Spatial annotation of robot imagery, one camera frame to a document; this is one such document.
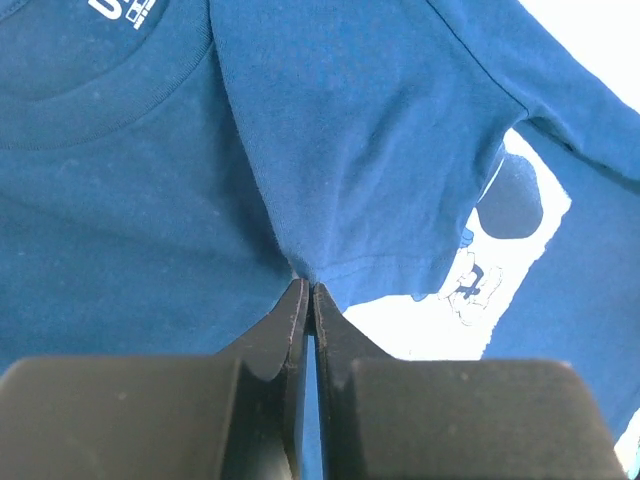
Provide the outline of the navy blue t shirt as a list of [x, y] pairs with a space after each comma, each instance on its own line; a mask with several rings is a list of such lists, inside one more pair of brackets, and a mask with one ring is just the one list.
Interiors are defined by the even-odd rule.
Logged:
[[517, 1], [5, 1], [1, 379], [214, 355], [310, 287], [406, 361], [549, 360], [639, 475], [639, 115]]

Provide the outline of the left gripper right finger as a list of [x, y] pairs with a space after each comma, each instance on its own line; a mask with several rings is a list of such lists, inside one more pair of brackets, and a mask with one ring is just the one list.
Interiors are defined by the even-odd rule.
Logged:
[[595, 400], [549, 360], [406, 361], [312, 297], [328, 479], [621, 479]]

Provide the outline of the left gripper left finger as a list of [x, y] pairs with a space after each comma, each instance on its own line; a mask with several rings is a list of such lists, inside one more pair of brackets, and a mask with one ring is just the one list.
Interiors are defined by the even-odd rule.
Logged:
[[33, 357], [1, 379], [5, 479], [296, 479], [310, 287], [214, 355]]

